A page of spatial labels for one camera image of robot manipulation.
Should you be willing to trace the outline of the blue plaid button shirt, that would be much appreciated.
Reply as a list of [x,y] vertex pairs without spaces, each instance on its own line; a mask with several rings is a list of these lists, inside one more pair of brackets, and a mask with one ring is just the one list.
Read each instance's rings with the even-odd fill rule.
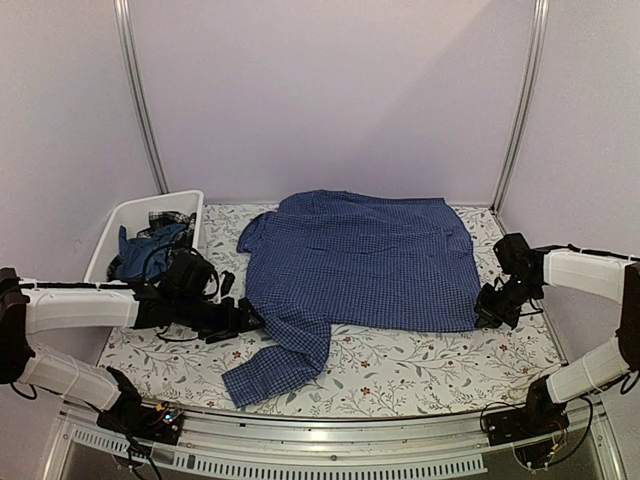
[[427,333],[476,326],[472,239],[440,198],[297,193],[255,217],[236,249],[249,258],[246,299],[272,340],[223,375],[238,408],[317,378],[336,324]]

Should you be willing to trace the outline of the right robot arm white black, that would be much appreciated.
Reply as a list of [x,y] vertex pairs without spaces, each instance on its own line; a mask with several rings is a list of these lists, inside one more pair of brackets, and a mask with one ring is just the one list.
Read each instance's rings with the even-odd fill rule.
[[[639,260],[631,255],[568,245],[532,247],[520,233],[509,233],[494,246],[503,284],[486,284],[475,311],[482,327],[515,328],[525,304],[542,301],[556,314],[584,314],[594,310],[584,326],[593,327],[596,315],[607,314],[599,332],[608,332],[602,344],[534,381],[523,406],[490,415],[491,432],[514,429],[537,436],[553,427],[566,427],[568,402],[604,391],[639,370]],[[583,300],[586,307],[561,306],[561,300]]]

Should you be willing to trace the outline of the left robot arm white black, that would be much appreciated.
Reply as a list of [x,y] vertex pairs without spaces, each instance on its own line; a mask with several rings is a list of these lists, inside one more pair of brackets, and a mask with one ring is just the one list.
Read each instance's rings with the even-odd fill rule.
[[82,327],[134,330],[182,325],[206,343],[258,330],[264,322],[248,300],[215,303],[206,293],[213,274],[166,273],[158,282],[38,282],[1,271],[1,382],[41,387],[109,412],[128,434],[148,426],[148,412],[131,381],[113,368],[98,368],[38,346],[30,337]]

